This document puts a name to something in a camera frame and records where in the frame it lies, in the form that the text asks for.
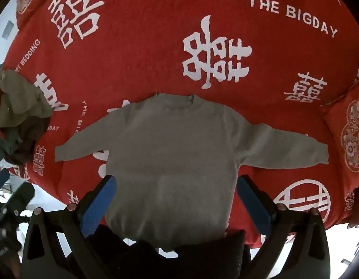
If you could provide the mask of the grey knit sweater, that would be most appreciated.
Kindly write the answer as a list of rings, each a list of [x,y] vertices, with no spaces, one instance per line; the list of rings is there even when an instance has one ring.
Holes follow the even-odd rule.
[[[108,151],[116,193],[105,219],[121,238],[171,251],[224,237],[241,166],[328,163],[312,137],[249,123],[198,96],[156,94],[111,112],[55,149],[57,161]]]

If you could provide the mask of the olive and brown clothes pile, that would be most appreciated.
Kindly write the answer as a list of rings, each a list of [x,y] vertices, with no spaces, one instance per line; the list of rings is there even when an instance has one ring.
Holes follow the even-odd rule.
[[[39,88],[0,67],[0,161],[16,166],[33,161],[53,112]]]

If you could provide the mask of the red embroidered pillow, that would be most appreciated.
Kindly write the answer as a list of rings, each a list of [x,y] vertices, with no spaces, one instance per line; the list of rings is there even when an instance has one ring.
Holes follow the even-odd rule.
[[[332,133],[344,182],[345,221],[359,225],[359,80],[322,114]]]

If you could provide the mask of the red wedding bedspread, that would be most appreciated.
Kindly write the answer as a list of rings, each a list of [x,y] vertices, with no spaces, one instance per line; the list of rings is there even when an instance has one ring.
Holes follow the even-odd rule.
[[[359,26],[342,0],[18,0],[18,34],[3,62],[39,88],[54,112],[20,175],[77,203],[107,174],[108,151],[57,161],[55,149],[126,105],[195,95],[249,123],[328,147],[301,169],[241,166],[276,202],[340,222],[344,182],[320,107],[359,70]],[[259,234],[237,198],[225,232]]]

